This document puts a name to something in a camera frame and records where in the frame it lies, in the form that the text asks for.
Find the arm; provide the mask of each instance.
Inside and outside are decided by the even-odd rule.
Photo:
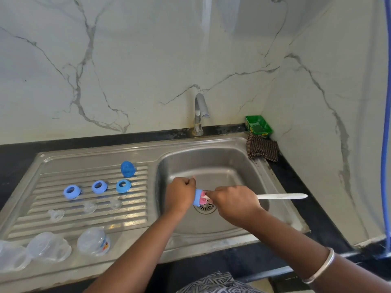
[[[144,292],[171,234],[192,205],[195,192],[193,178],[175,178],[166,190],[164,214],[85,293]]]
[[[326,261],[326,247],[266,212],[247,187],[218,187],[207,195],[224,219],[268,245],[301,279],[312,276]],[[391,292],[386,281],[339,255],[311,286],[321,293]]]

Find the countertop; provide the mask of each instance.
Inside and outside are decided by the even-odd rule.
[[[204,127],[204,136],[243,132],[243,124]],[[39,152],[75,148],[101,147],[138,142],[193,138],[192,128],[158,132],[130,133],[43,142],[30,142],[0,146],[0,208],[22,179]],[[278,162],[269,162],[286,192],[302,192],[309,195],[305,200],[293,201],[310,228],[306,235],[322,245],[332,247],[345,256],[356,253],[342,237],[333,222],[311,195],[283,156]],[[174,292],[184,285],[215,271],[229,271],[244,282],[289,272],[290,268],[262,243],[254,243],[210,254],[159,264],[150,280],[148,290]],[[66,284],[42,292],[82,292],[93,279]]]

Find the person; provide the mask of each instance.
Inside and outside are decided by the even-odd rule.
[[[164,213],[87,289],[86,293],[144,292],[177,224],[192,206],[194,178],[175,178],[167,186]],[[207,192],[219,214],[231,224],[251,232],[285,260],[315,292],[391,293],[391,286],[378,276],[334,255],[332,250],[270,215],[257,196],[245,186],[218,187]],[[214,273],[179,292],[259,292],[233,280],[229,273]]]

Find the silver faucet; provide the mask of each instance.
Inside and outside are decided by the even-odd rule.
[[[204,95],[202,93],[198,93],[195,96],[195,103],[194,103],[193,135],[195,136],[202,136],[204,134],[204,131],[202,130],[201,117],[209,118],[210,116],[209,116],[208,106],[206,105]]]

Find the person's left arm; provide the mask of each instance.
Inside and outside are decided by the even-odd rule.
[[[85,293],[144,292],[171,234],[192,205],[195,192],[194,178],[175,178],[166,190],[163,215]]]

